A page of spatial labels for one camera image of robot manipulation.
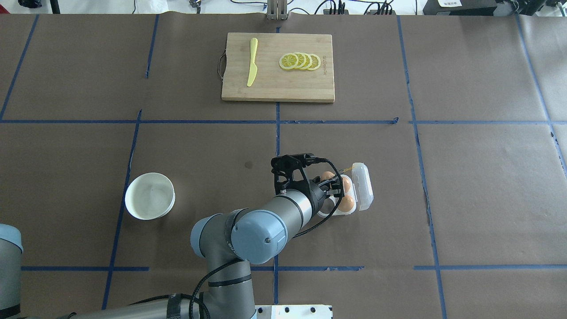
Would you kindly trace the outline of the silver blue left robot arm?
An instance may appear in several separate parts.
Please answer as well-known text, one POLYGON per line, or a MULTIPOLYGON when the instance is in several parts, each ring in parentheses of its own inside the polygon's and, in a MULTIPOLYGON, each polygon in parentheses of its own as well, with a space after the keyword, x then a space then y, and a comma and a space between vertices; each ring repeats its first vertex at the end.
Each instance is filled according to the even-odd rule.
POLYGON ((23 244, 20 230, 0 225, 0 317, 14 319, 21 313, 23 244))

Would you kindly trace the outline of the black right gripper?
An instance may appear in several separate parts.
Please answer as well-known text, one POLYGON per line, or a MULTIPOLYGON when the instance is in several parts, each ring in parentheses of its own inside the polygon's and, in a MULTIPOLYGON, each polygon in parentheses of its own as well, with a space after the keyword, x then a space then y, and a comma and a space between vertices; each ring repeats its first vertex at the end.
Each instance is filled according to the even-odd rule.
POLYGON ((322 208, 328 198, 343 198, 346 194, 341 176, 332 176, 330 179, 317 176, 311 179, 310 192, 316 209, 322 208))

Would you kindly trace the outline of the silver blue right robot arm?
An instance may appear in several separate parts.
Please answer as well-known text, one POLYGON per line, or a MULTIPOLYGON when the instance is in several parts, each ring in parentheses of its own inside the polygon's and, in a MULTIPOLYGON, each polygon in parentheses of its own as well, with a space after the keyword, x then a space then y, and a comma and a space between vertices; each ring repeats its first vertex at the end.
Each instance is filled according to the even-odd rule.
POLYGON ((156 296, 126 307, 71 319, 255 319, 251 265, 277 256, 330 196, 344 196, 339 175, 327 180, 284 182, 274 198, 257 209, 244 208, 198 221, 190 244, 207 263, 207 274, 190 295, 156 296))

